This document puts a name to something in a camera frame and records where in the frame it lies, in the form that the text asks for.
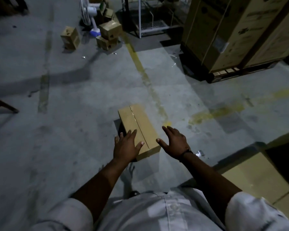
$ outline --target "person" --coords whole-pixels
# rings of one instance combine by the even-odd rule
[[[193,154],[177,129],[162,127],[169,145],[165,152],[187,167],[202,191],[174,188],[168,193],[142,193],[105,205],[120,174],[139,154],[137,130],[115,137],[113,159],[71,198],[60,202],[31,231],[289,231],[289,220],[264,198],[257,199],[218,174]]]

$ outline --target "shirt sleeve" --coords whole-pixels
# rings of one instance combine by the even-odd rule
[[[80,201],[69,198],[54,206],[30,231],[92,231],[90,210]]]
[[[289,231],[289,220],[264,198],[250,194],[235,194],[226,209],[225,225],[228,231]]]

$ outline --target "white fan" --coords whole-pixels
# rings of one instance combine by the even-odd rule
[[[97,9],[96,7],[99,7],[100,4],[91,4],[89,3],[89,0],[80,0],[79,6],[81,9],[81,18],[85,25],[91,26],[91,23],[93,24],[93,28],[90,31],[90,34],[94,37],[100,36],[100,30],[97,28],[94,16],[97,15]]]

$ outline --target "black wristband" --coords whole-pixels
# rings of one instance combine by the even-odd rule
[[[184,155],[185,153],[188,153],[188,152],[193,153],[190,149],[187,149],[186,151],[184,151],[184,152],[178,157],[178,160],[179,160],[180,162],[182,162],[181,160],[183,159],[183,155]]]

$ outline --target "person's right hand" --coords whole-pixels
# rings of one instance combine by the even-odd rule
[[[181,134],[177,129],[174,129],[170,126],[162,127],[169,139],[169,145],[167,145],[162,139],[156,139],[156,142],[165,150],[165,152],[173,157],[178,159],[183,152],[190,150],[189,145],[187,144],[186,138]]]

